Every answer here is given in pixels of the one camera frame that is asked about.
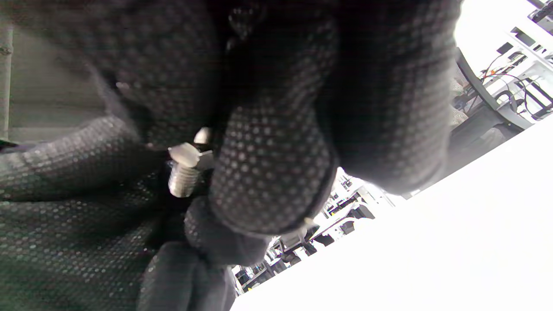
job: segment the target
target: black glove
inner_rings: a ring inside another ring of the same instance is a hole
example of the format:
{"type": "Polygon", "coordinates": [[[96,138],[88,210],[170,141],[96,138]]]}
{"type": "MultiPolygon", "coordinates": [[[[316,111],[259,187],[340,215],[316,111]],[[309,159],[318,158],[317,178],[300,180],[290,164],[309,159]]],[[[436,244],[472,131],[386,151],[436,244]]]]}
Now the black glove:
{"type": "Polygon", "coordinates": [[[313,217],[338,165],[392,193],[442,166],[456,0],[0,10],[81,57],[109,113],[0,155],[2,310],[228,310],[222,267],[313,217]],[[165,150],[205,125],[216,166],[190,204],[167,192],[165,150]]]}

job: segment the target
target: cable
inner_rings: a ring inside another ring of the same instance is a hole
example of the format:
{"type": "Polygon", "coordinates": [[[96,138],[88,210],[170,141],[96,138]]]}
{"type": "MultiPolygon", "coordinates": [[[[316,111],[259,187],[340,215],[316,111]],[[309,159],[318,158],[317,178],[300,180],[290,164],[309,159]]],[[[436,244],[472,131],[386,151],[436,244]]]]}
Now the cable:
{"type": "MultiPolygon", "coordinates": [[[[523,53],[521,53],[521,52],[515,52],[514,54],[522,55],[523,53]]],[[[495,61],[498,60],[498,59],[499,59],[501,56],[503,56],[503,55],[504,55],[504,54],[501,54],[500,56],[494,58],[494,59],[492,60],[491,63],[489,63],[489,66],[488,66],[488,67],[486,68],[486,70],[484,71],[484,76],[483,76],[481,79],[479,79],[480,81],[482,81],[482,84],[484,84],[484,79],[488,76],[488,72],[489,72],[490,68],[492,68],[493,63],[495,63],[495,61]]],[[[476,99],[478,99],[478,95],[476,95],[476,96],[474,97],[474,99],[472,100],[472,102],[471,102],[470,105],[468,106],[468,109],[463,109],[463,111],[464,111],[465,113],[468,113],[468,112],[470,111],[470,109],[472,108],[472,106],[474,106],[474,103],[476,102],[476,99]]]]}
{"type": "Polygon", "coordinates": [[[513,77],[513,78],[517,79],[522,84],[522,86],[524,88],[524,108],[526,109],[526,111],[528,111],[529,114],[532,115],[532,118],[534,118],[534,114],[531,113],[530,110],[528,110],[528,101],[526,100],[528,98],[528,90],[526,89],[526,85],[524,84],[524,82],[522,81],[521,78],[519,78],[517,76],[514,76],[514,75],[509,75],[509,74],[491,74],[491,75],[485,76],[483,79],[486,79],[487,77],[491,77],[491,76],[509,76],[509,77],[513,77]]]}

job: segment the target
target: metal screw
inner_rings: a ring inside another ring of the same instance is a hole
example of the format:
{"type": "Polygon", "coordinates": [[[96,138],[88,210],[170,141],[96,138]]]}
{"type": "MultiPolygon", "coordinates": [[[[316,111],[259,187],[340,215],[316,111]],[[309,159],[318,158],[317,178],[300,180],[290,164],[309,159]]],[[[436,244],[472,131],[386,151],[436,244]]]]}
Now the metal screw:
{"type": "MultiPolygon", "coordinates": [[[[209,128],[202,128],[194,138],[194,143],[207,145],[211,137],[209,128]]],[[[194,192],[198,178],[206,169],[213,168],[213,151],[200,151],[189,143],[169,148],[174,161],[169,191],[177,198],[186,198],[194,192]]]]}

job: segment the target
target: dotted grip glove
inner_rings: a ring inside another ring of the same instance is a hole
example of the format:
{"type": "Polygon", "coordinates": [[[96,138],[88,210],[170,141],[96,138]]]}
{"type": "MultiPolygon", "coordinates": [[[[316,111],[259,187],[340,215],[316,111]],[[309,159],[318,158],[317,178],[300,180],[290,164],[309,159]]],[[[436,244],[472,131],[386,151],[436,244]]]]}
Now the dotted grip glove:
{"type": "Polygon", "coordinates": [[[300,228],[336,168],[404,193],[439,174],[457,0],[4,0],[82,59],[107,116],[0,155],[2,310],[229,310],[227,265],[300,228]],[[205,191],[169,147],[215,129],[205,191]]]}

